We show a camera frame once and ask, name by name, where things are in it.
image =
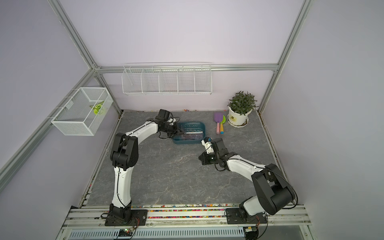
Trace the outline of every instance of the green plant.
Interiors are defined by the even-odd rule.
[[[229,101],[228,106],[232,111],[240,115],[245,115],[250,110],[255,109],[257,102],[257,100],[255,100],[255,95],[248,92],[247,94],[244,94],[244,91],[236,93],[232,99],[229,99]]]

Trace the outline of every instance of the gray marble surface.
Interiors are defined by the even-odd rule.
[[[229,152],[260,164],[275,163],[256,113],[249,115],[244,128],[234,128],[226,122],[224,134],[216,134],[213,112],[173,112],[180,122],[201,121],[206,136],[221,137]],[[156,112],[125,112],[118,132],[128,132]],[[218,172],[214,165],[202,166],[201,144],[176,145],[172,139],[148,137],[139,145],[139,160],[132,172],[131,198],[133,205],[142,204],[212,204],[240,203],[256,194],[251,181],[235,172]],[[114,171],[107,158],[94,182],[87,205],[109,205],[113,198]]]

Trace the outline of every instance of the metal vent grille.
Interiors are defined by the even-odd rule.
[[[72,230],[68,240],[116,239],[120,229]],[[244,237],[242,227],[190,227],[190,228],[138,228],[135,238],[194,238],[194,237]]]
[[[115,239],[119,234],[120,229],[80,229],[72,230],[68,238],[70,239],[98,239],[111,240]]]

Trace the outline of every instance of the wire mesh basket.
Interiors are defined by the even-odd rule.
[[[94,136],[112,103],[106,88],[79,88],[51,123],[64,135]]]
[[[211,65],[124,66],[127,95],[211,94]]]

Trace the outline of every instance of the potted plant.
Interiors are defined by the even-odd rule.
[[[248,123],[248,114],[256,108],[257,100],[255,100],[255,96],[248,92],[244,94],[244,91],[240,91],[229,101],[229,123],[234,127],[244,127]]]

